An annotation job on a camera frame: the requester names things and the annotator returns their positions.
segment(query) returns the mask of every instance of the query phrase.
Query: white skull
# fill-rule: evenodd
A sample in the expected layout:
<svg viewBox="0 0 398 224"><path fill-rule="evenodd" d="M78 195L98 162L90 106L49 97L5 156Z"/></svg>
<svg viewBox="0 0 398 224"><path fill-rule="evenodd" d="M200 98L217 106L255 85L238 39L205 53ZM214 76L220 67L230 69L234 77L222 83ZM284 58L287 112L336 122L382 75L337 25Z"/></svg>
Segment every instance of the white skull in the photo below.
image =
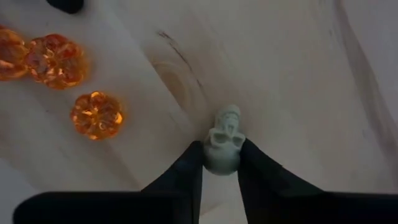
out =
<svg viewBox="0 0 398 224"><path fill-rule="evenodd" d="M230 105L216 116L215 127L205 140L205 167L217 175L235 172L240 163L239 153L246 137L239 133L240 110Z"/></svg>

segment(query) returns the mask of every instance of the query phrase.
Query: wooden surface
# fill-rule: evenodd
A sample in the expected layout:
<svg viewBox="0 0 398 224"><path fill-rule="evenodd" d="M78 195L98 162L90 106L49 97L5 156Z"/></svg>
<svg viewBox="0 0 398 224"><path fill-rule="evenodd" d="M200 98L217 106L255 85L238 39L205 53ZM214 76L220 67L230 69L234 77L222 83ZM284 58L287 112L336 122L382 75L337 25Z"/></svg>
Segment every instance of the wooden surface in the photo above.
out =
<svg viewBox="0 0 398 224"><path fill-rule="evenodd" d="M377 128L391 115L378 106L378 89L360 82L356 68L370 66L353 63L361 51L346 44L358 40L344 8L315 0L91 0L69 16L44 0L0 0L0 24L27 39L63 34L84 46L93 68L65 91L30 78L0 83L0 156L38 191L139 190L234 103L246 136L305 180L325 190L397 193L393 128ZM94 90L123 102L127 118L115 138L91 141L68 117L75 98ZM236 198L235 175L204 173L204 217Z"/></svg>

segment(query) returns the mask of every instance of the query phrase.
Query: skull figurine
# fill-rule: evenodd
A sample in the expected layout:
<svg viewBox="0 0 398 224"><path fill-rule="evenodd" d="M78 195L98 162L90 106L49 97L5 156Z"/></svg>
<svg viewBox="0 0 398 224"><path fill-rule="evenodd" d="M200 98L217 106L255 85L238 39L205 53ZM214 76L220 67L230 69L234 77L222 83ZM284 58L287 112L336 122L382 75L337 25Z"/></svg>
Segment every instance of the skull figurine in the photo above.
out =
<svg viewBox="0 0 398 224"><path fill-rule="evenodd" d="M229 105L216 116L215 127L209 130L204 142L205 167L216 175L235 172L240 163L239 153L246 137L238 132L241 112Z"/></svg>

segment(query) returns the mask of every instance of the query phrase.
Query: black object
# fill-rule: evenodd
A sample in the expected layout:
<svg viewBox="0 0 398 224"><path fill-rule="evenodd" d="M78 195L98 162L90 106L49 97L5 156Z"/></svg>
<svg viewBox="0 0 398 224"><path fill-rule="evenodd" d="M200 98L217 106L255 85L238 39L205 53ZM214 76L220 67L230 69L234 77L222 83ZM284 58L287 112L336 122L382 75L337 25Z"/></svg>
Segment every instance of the black object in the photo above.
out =
<svg viewBox="0 0 398 224"><path fill-rule="evenodd" d="M184 223L200 214L203 149L193 142L141 192L46 193L14 212L15 224ZM398 223L398 195L325 192L284 169L250 140L238 170L244 209L254 223Z"/></svg>
<svg viewBox="0 0 398 224"><path fill-rule="evenodd" d="M75 14L83 8L84 0L47 0L47 2L57 9Z"/></svg>

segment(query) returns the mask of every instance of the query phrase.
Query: orange glass pumpkin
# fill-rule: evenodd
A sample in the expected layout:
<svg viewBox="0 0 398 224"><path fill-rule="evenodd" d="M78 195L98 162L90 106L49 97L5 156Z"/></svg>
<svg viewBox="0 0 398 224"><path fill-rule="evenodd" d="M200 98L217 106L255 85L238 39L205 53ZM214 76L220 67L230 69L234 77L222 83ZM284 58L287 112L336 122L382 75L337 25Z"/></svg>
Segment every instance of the orange glass pumpkin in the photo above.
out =
<svg viewBox="0 0 398 224"><path fill-rule="evenodd" d="M79 84L87 74L88 64L79 45L58 34L33 39L26 64L37 82L63 90Z"/></svg>
<svg viewBox="0 0 398 224"><path fill-rule="evenodd" d="M93 140L114 136L123 122L119 102L100 91L77 98L70 117L76 130Z"/></svg>
<svg viewBox="0 0 398 224"><path fill-rule="evenodd" d="M20 78L26 74L24 40L15 32L0 26L0 81Z"/></svg>

